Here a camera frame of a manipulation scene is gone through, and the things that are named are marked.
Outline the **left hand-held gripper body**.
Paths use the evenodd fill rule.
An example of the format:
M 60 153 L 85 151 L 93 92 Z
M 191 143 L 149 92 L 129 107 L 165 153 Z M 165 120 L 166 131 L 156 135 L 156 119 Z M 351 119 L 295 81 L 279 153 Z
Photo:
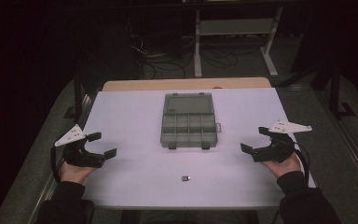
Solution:
M 64 146 L 62 155 L 69 164 L 78 167 L 101 168 L 105 162 L 104 155 L 88 152 L 85 149 L 87 142 L 87 134 L 76 124 L 67 133 L 59 137 L 54 146 Z

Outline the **person's right hand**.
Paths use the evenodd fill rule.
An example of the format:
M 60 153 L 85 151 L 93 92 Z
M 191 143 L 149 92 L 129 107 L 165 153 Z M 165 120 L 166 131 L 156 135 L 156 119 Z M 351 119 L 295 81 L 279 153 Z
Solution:
M 295 153 L 293 153 L 288 159 L 282 162 L 276 161 L 263 161 L 262 164 L 266 166 L 276 178 L 282 175 L 296 172 L 301 170 L 300 162 Z

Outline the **grey plastic organizer box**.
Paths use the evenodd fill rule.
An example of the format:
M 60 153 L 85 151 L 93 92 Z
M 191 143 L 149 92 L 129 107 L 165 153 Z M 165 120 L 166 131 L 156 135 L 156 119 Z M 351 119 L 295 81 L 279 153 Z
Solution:
M 160 143 L 168 149 L 210 149 L 218 142 L 213 97 L 209 92 L 165 95 Z

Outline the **aluminium floor rail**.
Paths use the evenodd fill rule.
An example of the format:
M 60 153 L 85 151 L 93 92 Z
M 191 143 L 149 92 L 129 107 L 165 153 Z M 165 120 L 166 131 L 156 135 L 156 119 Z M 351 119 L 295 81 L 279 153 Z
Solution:
M 90 97 L 90 99 L 91 99 L 91 102 L 90 102 L 88 110 L 86 111 L 86 113 L 84 114 L 84 116 L 82 117 L 82 119 L 80 121 L 75 122 L 75 124 L 78 124 L 81 127 L 83 127 L 85 125 L 85 121 L 87 119 L 88 112 L 89 112 L 90 108 L 92 107 L 92 98 Z M 39 196 L 39 199 L 36 203 L 36 206 L 35 206 L 32 214 L 29 217 L 29 220 L 27 221 L 27 224 L 35 223 L 40 206 L 42 205 L 42 203 L 44 201 L 49 200 L 52 197 L 52 195 L 56 189 L 57 183 L 60 181 L 59 171 L 61 170 L 61 165 L 64 161 L 64 158 L 62 155 L 63 149 L 64 149 L 64 146 L 55 147 L 54 145 L 52 145 L 51 149 L 48 151 L 49 152 L 49 163 L 50 163 L 50 168 L 51 168 L 52 174 L 48 177 L 47 183 L 44 186 L 44 188 L 41 192 L 41 195 Z M 83 200 L 81 202 L 81 205 L 86 213 L 86 223 L 91 224 L 93 215 L 94 215 L 94 203 L 91 201 Z
M 316 98 L 321 104 L 321 107 L 324 109 L 328 118 L 334 124 L 338 134 L 340 135 L 342 141 L 344 142 L 352 161 L 354 162 L 358 170 L 358 146 L 356 145 L 354 139 L 351 137 L 349 129 L 344 125 L 342 119 L 336 116 L 331 110 L 327 98 L 319 91 L 315 93 Z

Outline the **person's left hand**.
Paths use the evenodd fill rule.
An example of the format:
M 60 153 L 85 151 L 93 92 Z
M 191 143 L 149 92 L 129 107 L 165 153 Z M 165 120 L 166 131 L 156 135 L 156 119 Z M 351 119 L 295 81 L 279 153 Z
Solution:
M 78 167 L 65 161 L 61 168 L 61 181 L 83 184 L 87 177 L 94 171 L 96 171 L 95 167 Z

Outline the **white metal desk frame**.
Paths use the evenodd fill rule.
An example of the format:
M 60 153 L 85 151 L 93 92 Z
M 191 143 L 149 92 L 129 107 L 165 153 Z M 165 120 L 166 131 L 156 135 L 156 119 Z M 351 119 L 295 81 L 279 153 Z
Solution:
M 200 61 L 200 38 L 207 35 L 267 35 L 267 43 L 260 48 L 265 65 L 272 77 L 278 75 L 278 71 L 269 55 L 274 37 L 276 35 L 283 7 L 276 9 L 272 18 L 262 19 L 235 19 L 235 20 L 202 20 L 200 12 L 196 11 L 195 20 L 195 52 L 194 71 L 195 77 L 202 77 Z

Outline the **black metal stand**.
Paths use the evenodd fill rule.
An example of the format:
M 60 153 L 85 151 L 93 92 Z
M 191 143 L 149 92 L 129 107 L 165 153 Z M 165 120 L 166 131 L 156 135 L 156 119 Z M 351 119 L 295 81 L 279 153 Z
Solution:
M 74 74 L 74 104 L 69 106 L 64 114 L 65 119 L 73 119 L 74 122 L 80 121 L 90 106 L 90 96 L 85 91 L 79 71 Z
M 329 108 L 333 116 L 341 120 L 342 117 L 352 117 L 355 115 L 354 111 L 348 103 L 339 101 L 340 90 L 340 73 L 335 63 L 331 65 L 331 79 L 330 79 L 330 100 Z

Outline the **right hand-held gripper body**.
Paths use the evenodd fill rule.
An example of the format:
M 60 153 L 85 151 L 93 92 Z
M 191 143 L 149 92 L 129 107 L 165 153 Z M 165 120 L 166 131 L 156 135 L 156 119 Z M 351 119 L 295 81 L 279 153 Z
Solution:
M 272 136 L 269 136 L 270 144 L 266 147 L 254 148 L 254 154 L 252 155 L 254 162 L 282 162 L 288 159 L 293 153 L 296 153 L 302 161 L 305 160 L 301 151 L 296 149 L 296 142 L 289 134 L 310 132 L 312 128 L 309 125 L 301 125 L 279 119 L 272 126 L 267 128 L 272 132 Z

